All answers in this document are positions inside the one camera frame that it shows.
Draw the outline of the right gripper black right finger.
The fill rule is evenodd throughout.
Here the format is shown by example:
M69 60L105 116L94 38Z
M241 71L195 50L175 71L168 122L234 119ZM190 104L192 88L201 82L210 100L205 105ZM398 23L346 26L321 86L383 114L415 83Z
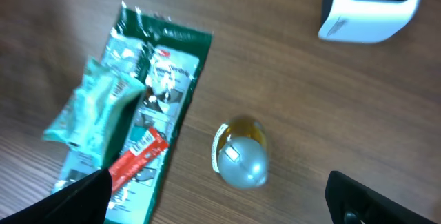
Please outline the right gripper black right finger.
M339 171L330 172L325 199L333 224L435 224Z

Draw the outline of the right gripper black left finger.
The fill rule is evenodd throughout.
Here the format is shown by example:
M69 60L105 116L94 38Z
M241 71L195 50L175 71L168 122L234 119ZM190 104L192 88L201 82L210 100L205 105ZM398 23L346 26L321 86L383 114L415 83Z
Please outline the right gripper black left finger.
M1 224L104 224L111 198L112 179L107 169L51 194L1 219Z

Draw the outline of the red stick sachet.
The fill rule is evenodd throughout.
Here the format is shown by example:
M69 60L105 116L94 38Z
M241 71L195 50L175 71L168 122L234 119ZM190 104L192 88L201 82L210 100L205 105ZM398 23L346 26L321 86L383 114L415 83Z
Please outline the red stick sachet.
M124 152L109 168L112 177L112 194L123 187L137 172L142 170L169 147L160 133L150 127L142 138Z

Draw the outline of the clear yellow liquid bottle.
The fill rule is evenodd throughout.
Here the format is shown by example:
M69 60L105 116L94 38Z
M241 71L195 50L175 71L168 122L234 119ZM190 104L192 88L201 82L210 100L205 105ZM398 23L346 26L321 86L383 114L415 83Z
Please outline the clear yellow liquid bottle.
M264 127L252 116L240 115L223 123L212 143L212 168L230 186L263 186L269 174L269 142Z

